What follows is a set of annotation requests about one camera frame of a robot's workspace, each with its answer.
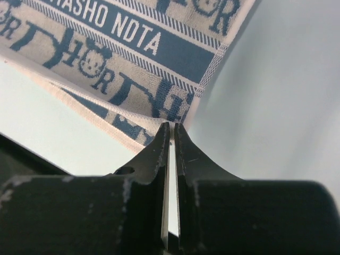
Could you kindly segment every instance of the worn paint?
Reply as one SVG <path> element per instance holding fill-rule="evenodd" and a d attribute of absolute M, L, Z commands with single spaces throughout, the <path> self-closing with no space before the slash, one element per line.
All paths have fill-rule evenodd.
<path fill-rule="evenodd" d="M 124 179 L 124 183 L 123 183 L 123 202 L 124 202 L 124 204 L 126 204 L 128 202 L 128 200 L 130 199 L 131 184 L 132 184 L 131 179 L 128 179 L 128 178 Z"/>
<path fill-rule="evenodd" d="M 2 209 L 3 202 L 9 202 L 12 199 L 11 196 L 13 192 L 13 190 L 6 190 L 5 193 L 0 196 L 0 210 Z"/>
<path fill-rule="evenodd" d="M 74 176 L 65 176 L 62 178 L 63 182 L 71 182 L 74 179 Z"/>
<path fill-rule="evenodd" d="M 188 161 L 187 163 L 190 163 L 190 162 L 193 162 L 193 161 L 196 161 L 196 160 L 199 160 L 199 158 L 192 159 L 192 160 Z"/>
<path fill-rule="evenodd" d="M 22 176 L 14 176 L 12 178 L 12 183 L 14 187 L 20 186 L 23 183 L 32 181 L 32 176 L 22 175 Z"/>
<path fill-rule="evenodd" d="M 195 205 L 197 207 L 200 206 L 200 195 L 198 193 L 198 183 L 197 182 L 194 182 L 193 183 L 193 192 L 194 192 L 194 198 L 195 198 Z"/>

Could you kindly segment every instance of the fabric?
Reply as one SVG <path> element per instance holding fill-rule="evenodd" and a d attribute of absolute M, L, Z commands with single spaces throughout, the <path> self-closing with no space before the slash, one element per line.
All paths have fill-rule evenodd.
<path fill-rule="evenodd" d="M 163 121 L 189 127 L 254 1 L 0 0 L 0 54 L 139 151 Z"/>

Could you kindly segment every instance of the white background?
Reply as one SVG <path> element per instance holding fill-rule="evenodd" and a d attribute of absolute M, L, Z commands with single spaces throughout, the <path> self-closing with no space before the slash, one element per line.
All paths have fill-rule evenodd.
<path fill-rule="evenodd" d="M 189 130 L 221 167 L 243 179 L 317 180 L 340 205 L 339 11 L 339 0 L 259 3 Z M 76 175 L 107 174 L 133 157 L 4 63 L 0 132 Z M 176 233 L 173 182 L 172 191 Z"/>

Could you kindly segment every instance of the cartoon face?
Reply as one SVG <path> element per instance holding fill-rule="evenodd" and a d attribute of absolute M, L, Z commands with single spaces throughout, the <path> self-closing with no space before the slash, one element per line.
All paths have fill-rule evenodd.
<path fill-rule="evenodd" d="M 79 71 L 88 78 L 100 76 L 106 61 L 112 57 L 112 52 L 106 48 L 99 48 L 95 42 L 86 38 L 87 51 L 79 60 Z"/>
<path fill-rule="evenodd" d="M 0 24 L 6 22 L 10 15 L 11 5 L 7 1 L 0 1 Z"/>
<path fill-rule="evenodd" d="M 193 0 L 193 5 L 198 13 L 211 16 L 217 10 L 220 0 Z"/>
<path fill-rule="evenodd" d="M 104 56 L 94 49 L 88 50 L 79 62 L 82 73 L 90 78 L 99 76 L 106 64 Z"/>

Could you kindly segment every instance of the hole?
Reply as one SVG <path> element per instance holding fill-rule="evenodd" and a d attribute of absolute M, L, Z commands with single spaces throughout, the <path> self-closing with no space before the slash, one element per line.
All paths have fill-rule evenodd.
<path fill-rule="evenodd" d="M 134 169 L 132 167 L 121 167 L 114 172 L 117 175 L 124 175 L 124 174 L 133 174 Z"/>

